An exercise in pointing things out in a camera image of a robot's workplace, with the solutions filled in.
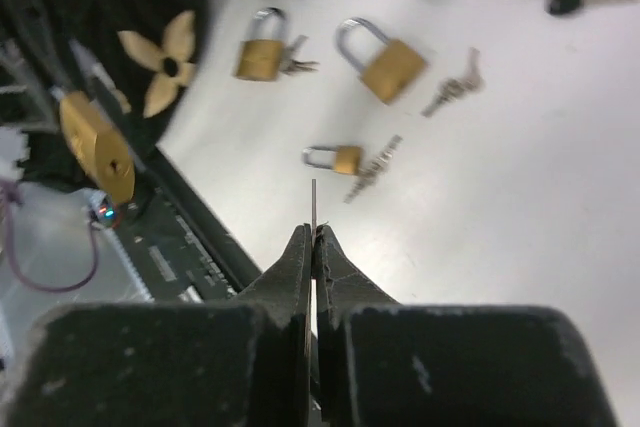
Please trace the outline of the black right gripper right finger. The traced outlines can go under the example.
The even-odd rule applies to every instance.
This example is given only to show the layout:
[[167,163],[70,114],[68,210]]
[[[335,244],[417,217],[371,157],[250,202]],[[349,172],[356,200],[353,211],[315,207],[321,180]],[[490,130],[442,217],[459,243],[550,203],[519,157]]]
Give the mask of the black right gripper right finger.
[[591,352],[561,311],[403,305],[314,247],[320,405],[333,426],[614,426]]

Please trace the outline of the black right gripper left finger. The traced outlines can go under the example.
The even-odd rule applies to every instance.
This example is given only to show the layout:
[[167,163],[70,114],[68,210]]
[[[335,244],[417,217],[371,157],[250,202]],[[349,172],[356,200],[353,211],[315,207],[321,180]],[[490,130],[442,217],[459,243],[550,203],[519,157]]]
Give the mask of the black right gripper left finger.
[[39,317],[4,381],[8,426],[304,426],[311,232],[236,297],[81,303]]

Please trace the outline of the small padlock key bunch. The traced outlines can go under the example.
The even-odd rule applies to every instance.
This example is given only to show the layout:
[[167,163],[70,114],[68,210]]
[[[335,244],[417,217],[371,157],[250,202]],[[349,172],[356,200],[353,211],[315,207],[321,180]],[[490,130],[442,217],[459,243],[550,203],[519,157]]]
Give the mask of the small padlock key bunch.
[[394,135],[386,146],[360,170],[353,187],[344,198],[345,203],[351,203],[363,190],[373,186],[377,182],[388,170],[394,153],[402,141],[402,136]]

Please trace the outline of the small brass padlock long shackle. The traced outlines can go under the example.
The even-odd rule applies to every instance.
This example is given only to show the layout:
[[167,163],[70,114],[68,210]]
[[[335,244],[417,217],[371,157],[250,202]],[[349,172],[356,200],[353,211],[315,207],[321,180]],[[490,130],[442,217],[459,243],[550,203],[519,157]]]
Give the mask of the small brass padlock long shackle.
[[302,150],[301,157],[307,167],[355,176],[359,173],[363,154],[364,150],[359,146],[310,146]]

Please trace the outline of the medium padlock keys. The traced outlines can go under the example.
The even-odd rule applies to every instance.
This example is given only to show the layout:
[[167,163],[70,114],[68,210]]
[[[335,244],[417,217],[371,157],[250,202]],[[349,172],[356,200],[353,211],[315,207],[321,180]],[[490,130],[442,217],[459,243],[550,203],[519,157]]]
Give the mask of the medium padlock keys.
[[466,72],[460,77],[445,79],[440,84],[435,97],[422,110],[421,115],[425,118],[432,117],[448,103],[481,90],[484,86],[484,79],[480,72],[479,60],[480,51],[472,47],[469,51]]

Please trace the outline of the medium brass padlock long shackle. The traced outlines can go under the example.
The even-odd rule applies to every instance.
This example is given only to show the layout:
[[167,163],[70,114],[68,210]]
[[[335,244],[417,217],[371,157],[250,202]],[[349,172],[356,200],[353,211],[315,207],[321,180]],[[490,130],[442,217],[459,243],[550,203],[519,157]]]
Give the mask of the medium brass padlock long shackle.
[[[358,60],[347,45],[348,36],[363,28],[383,48],[368,64]],[[341,56],[358,72],[359,80],[384,104],[394,102],[427,68],[426,60],[398,38],[389,38],[378,26],[361,17],[343,21],[336,29],[335,44]]]

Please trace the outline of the large padlock key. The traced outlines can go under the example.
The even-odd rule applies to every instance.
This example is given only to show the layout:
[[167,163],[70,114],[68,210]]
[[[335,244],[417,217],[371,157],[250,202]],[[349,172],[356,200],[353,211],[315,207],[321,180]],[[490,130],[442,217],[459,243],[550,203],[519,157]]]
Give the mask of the large padlock key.
[[306,35],[299,35],[291,44],[285,47],[279,68],[280,73],[293,75],[317,70],[319,66],[317,61],[301,61],[297,58],[298,51],[307,39]]

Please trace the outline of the large brass padlock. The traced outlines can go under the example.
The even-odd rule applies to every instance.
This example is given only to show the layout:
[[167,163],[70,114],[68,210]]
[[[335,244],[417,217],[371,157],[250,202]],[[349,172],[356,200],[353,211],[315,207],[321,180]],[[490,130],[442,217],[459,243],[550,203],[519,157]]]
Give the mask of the large brass padlock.
[[[276,29],[270,36],[264,36],[262,27],[271,18],[277,20]],[[287,17],[281,9],[266,7],[258,10],[241,44],[234,77],[245,81],[275,81],[284,54],[286,28]]]

